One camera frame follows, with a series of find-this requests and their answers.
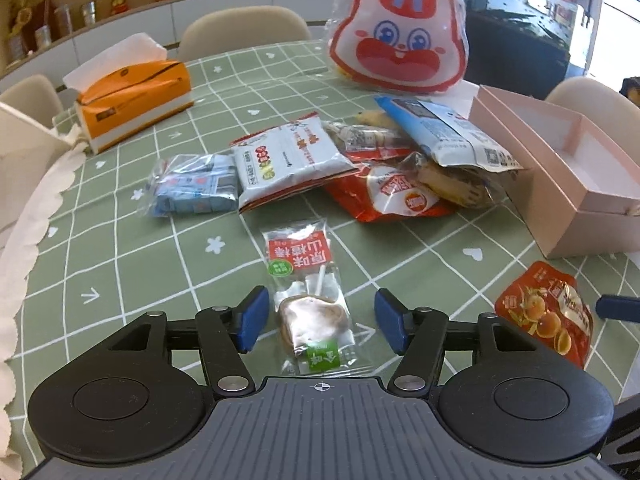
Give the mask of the red orange snack pouch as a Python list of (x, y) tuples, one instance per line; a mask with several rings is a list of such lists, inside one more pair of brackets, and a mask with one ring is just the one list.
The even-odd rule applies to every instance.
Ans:
[(496, 313), (580, 368), (594, 329), (574, 276), (536, 261), (495, 302)]

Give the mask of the clear hawthorn candy packet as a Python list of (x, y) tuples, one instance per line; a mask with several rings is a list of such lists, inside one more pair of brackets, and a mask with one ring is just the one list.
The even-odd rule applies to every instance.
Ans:
[(288, 376), (347, 377), (370, 370), (359, 349), (326, 220), (262, 231), (271, 301)]

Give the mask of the red snack bag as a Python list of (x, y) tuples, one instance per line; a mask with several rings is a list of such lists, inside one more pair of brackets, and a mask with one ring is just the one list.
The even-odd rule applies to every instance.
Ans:
[(323, 188), (344, 211), (362, 223), (439, 218), (458, 207), (418, 180), (423, 156), (405, 150), (393, 158), (357, 160), (357, 171), (329, 181)]

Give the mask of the blue candy packet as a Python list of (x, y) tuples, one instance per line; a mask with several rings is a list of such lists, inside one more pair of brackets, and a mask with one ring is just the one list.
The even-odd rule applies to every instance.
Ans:
[(140, 203), (142, 214), (218, 214), (236, 211), (239, 181), (228, 154), (180, 154), (159, 159), (149, 175)]

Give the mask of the white red snack packet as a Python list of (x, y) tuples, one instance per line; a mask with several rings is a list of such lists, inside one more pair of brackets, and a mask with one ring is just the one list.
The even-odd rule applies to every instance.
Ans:
[(232, 143), (232, 155), (241, 185), (241, 212), (357, 171), (316, 113), (243, 136)]

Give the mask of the blue white snack bag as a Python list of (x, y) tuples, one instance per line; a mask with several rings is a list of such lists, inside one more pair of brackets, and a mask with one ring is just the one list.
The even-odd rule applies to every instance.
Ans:
[(446, 105), (400, 96), (378, 96), (375, 101), (441, 167), (491, 174), (522, 169), (506, 148)]

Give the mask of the clear biscuit packet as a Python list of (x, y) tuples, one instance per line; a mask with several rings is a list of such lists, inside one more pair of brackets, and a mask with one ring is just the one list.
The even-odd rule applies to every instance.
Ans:
[(402, 131), (369, 125), (349, 125), (324, 120), (322, 127), (337, 145), (346, 152), (373, 150), (411, 150), (412, 141)]

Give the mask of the pink cardboard box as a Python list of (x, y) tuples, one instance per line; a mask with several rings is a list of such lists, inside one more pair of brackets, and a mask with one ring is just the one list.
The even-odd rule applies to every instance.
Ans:
[(548, 259), (639, 249), (639, 167), (586, 116), (483, 86), (469, 120), (522, 170), (506, 194)]

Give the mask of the beige chair right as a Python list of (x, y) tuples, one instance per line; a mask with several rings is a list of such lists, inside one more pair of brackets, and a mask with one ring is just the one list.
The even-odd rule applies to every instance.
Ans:
[(560, 82), (544, 99), (586, 116), (631, 158), (639, 157), (639, 107), (620, 92), (588, 77)]

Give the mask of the beige chair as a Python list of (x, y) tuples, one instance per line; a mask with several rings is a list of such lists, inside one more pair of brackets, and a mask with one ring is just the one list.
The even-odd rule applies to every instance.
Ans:
[(243, 6), (202, 16), (184, 32), (178, 49), (182, 62), (279, 42), (311, 38), (307, 23), (282, 6)]
[(1, 93), (0, 100), (47, 128), (53, 127), (53, 118), (63, 111), (58, 92), (51, 81), (40, 74), (17, 82)]
[(544, 99), (586, 116), (631, 158), (639, 157), (639, 107), (620, 92), (588, 77), (560, 82)]

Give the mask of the orange tissue box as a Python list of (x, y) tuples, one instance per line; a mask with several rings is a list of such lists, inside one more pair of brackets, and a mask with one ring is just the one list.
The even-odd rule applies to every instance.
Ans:
[(137, 32), (63, 77), (77, 92), (74, 110), (93, 153), (102, 153), (193, 105), (183, 62)]

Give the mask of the white chair near left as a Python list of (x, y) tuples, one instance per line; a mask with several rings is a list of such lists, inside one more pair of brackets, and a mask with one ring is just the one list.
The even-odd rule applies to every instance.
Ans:
[(70, 144), (35, 119), (1, 104), (1, 248), (42, 177), (69, 149)]

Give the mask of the beige chair far left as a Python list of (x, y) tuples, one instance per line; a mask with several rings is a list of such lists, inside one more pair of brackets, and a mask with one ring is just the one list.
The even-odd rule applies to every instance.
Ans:
[(40, 74), (17, 82), (1, 93), (0, 100), (47, 128), (53, 127), (53, 118), (63, 111), (58, 92), (51, 81)]

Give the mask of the red white bunny bag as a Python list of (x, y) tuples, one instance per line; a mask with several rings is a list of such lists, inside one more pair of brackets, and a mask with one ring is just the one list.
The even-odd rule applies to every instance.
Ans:
[(464, 0), (334, 0), (326, 53), (357, 84), (445, 92), (469, 61)]

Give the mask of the red figurine left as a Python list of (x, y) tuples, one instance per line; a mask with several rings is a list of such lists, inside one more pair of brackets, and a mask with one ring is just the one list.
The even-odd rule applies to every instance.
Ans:
[(111, 7), (110, 7), (111, 15), (122, 14), (129, 10), (127, 0), (110, 0), (110, 3), (111, 3)]

